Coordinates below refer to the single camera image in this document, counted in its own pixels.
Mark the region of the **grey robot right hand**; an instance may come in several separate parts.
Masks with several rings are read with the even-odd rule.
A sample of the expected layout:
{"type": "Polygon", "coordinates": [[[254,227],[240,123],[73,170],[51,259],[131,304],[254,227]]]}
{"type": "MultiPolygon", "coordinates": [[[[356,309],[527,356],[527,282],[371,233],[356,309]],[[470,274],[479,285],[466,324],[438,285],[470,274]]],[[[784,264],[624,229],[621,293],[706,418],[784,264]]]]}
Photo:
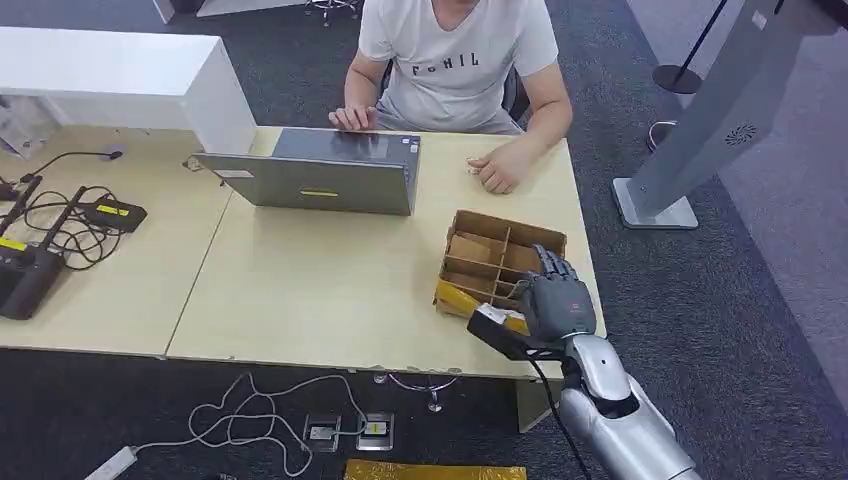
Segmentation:
{"type": "Polygon", "coordinates": [[[560,254],[534,244],[541,271],[522,275],[509,295],[519,301],[530,336],[554,342],[570,336],[595,334],[596,315],[587,285],[560,254]]]}

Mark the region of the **person's right hand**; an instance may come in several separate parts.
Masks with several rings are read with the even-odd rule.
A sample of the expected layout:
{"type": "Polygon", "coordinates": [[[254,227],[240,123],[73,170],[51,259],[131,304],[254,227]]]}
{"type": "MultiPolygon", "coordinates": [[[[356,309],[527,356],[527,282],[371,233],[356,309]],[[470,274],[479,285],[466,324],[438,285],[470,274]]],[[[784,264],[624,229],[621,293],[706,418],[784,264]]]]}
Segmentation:
{"type": "Polygon", "coordinates": [[[338,108],[328,118],[336,129],[343,131],[368,131],[377,127],[377,109],[373,106],[338,108]]]}

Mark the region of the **person's left hand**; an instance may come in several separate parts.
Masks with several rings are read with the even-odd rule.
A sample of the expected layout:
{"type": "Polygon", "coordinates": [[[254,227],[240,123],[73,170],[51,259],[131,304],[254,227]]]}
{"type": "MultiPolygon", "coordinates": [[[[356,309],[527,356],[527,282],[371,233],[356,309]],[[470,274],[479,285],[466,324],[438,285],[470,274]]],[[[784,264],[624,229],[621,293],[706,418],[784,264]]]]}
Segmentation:
{"type": "Polygon", "coordinates": [[[531,170],[533,159],[530,154],[522,140],[514,140],[483,157],[468,160],[467,165],[487,192],[509,194],[531,170]]]}

